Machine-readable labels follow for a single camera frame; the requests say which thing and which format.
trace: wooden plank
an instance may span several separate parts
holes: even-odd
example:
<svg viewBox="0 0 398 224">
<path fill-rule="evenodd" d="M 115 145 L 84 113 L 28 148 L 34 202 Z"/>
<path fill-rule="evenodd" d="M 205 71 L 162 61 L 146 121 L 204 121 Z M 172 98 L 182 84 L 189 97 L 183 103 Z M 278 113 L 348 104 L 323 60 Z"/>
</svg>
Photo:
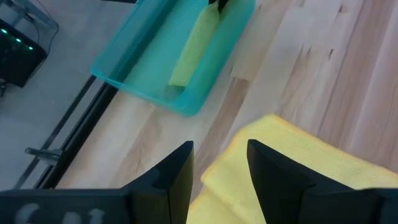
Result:
<svg viewBox="0 0 398 224">
<path fill-rule="evenodd" d="M 365 1 L 318 137 L 347 149 L 395 0 Z"/>
<path fill-rule="evenodd" d="M 107 188 L 154 105 L 118 93 L 79 150 L 57 188 Z"/>
<path fill-rule="evenodd" d="M 398 2 L 346 150 L 398 172 Z"/>
<path fill-rule="evenodd" d="M 276 111 L 314 19 L 312 11 L 303 8 L 287 11 L 223 144 L 223 149 L 237 130 Z"/>
<path fill-rule="evenodd" d="M 234 50 L 232 77 L 254 80 L 289 3 L 290 0 L 257 1 L 256 10 Z"/>
<path fill-rule="evenodd" d="M 154 110 L 137 139 L 129 146 L 127 155 L 109 183 L 110 187 L 126 185 L 185 141 L 193 141 L 197 153 L 232 85 L 233 78 L 229 76 L 229 66 L 227 65 L 220 75 L 205 105 L 197 115 L 184 118 L 172 111 L 160 108 Z"/>
<path fill-rule="evenodd" d="M 284 119 L 317 134 L 363 1 L 306 0 L 316 13 L 302 57 L 292 72 L 278 113 Z"/>
</svg>

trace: floor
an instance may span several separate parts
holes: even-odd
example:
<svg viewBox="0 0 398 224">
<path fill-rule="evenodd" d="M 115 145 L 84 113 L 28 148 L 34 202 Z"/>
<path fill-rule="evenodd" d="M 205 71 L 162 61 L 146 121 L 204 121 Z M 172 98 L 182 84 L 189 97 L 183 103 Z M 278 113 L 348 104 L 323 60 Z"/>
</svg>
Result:
<svg viewBox="0 0 398 224">
<path fill-rule="evenodd" d="M 196 116 L 119 92 L 58 188 L 122 187 L 193 140 L 195 198 L 233 135 L 271 113 L 398 172 L 397 38 L 396 0 L 257 0 Z"/>
<path fill-rule="evenodd" d="M 38 8 L 37 0 L 32 0 Z M 129 12 L 131 4 L 100 0 L 40 0 L 59 23 L 48 59 L 24 88 L 9 86 L 0 98 L 0 190 L 10 189 L 32 160 L 25 148 L 40 149 L 90 77 L 89 66 Z M 15 14 L 0 8 L 10 22 Z M 40 44 L 47 50 L 54 30 L 38 24 Z M 37 40 L 32 24 L 21 21 L 17 28 Z M 56 149 L 58 140 L 50 146 Z"/>
</svg>

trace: cable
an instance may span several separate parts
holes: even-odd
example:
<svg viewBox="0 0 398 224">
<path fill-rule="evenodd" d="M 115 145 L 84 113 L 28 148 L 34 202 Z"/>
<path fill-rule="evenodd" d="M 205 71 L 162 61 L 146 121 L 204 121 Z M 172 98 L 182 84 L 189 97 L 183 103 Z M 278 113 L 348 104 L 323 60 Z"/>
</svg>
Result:
<svg viewBox="0 0 398 224">
<path fill-rule="evenodd" d="M 59 32 L 59 30 L 60 30 L 60 26 L 59 26 L 58 22 L 55 22 L 55 19 L 51 16 L 51 14 L 50 14 L 49 11 L 47 10 L 47 8 L 46 8 L 39 0 L 36 0 L 36 1 L 42 6 L 42 8 L 43 8 L 43 9 L 45 10 L 45 12 L 47 13 L 47 15 L 54 21 L 55 25 L 57 26 L 57 29 L 55 30 L 54 34 L 52 35 L 52 37 L 51 37 L 51 39 L 50 39 L 49 46 L 47 47 L 47 55 L 50 55 L 51 46 L 52 46 L 52 41 L 54 40 L 55 36 L 58 34 L 58 32 Z M 37 29 L 38 37 L 40 37 L 40 35 L 39 35 L 39 30 L 38 30 L 38 28 L 37 28 L 36 25 L 35 25 L 35 27 L 36 27 L 36 29 Z M 45 62 L 46 60 L 47 60 L 47 58 L 44 59 L 44 60 L 42 61 L 42 63 L 40 63 L 39 66 L 37 66 L 37 68 L 36 68 L 36 69 L 32 72 L 32 74 L 30 75 L 30 78 L 33 77 L 33 76 L 37 73 L 37 71 L 42 67 L 42 65 L 44 64 L 44 62 Z"/>
</svg>

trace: black electronic device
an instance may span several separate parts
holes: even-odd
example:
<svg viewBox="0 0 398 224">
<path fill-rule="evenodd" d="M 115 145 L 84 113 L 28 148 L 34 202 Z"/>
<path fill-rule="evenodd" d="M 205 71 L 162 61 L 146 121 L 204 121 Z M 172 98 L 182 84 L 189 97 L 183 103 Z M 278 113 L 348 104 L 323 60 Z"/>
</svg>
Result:
<svg viewBox="0 0 398 224">
<path fill-rule="evenodd" d="M 23 87 L 47 57 L 46 51 L 0 19 L 0 78 Z"/>
</svg>

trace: black plastic part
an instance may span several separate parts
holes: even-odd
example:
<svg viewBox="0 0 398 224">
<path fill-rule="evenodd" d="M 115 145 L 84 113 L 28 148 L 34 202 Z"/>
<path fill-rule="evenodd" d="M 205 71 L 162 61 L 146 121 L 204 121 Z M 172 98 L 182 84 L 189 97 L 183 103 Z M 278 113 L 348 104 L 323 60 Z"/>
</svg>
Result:
<svg viewBox="0 0 398 224">
<path fill-rule="evenodd" d="M 193 142 L 117 190 L 0 192 L 2 223 L 185 223 L 193 181 Z"/>
<path fill-rule="evenodd" d="M 118 90 L 115 87 L 106 83 L 103 84 L 60 148 L 63 153 L 57 165 L 46 168 L 35 184 L 35 189 L 52 189 L 57 186 L 117 92 Z"/>
<path fill-rule="evenodd" d="M 218 11 L 221 12 L 229 0 L 209 0 L 209 4 L 213 4 L 218 1 Z"/>
<path fill-rule="evenodd" d="M 267 224 L 398 223 L 398 189 L 353 190 L 257 140 L 248 162 Z"/>
<path fill-rule="evenodd" d="M 4 30 L 0 32 L 0 78 L 24 87 L 35 69 L 47 58 L 47 53 L 39 44 L 1 19 L 0 29 Z"/>
</svg>

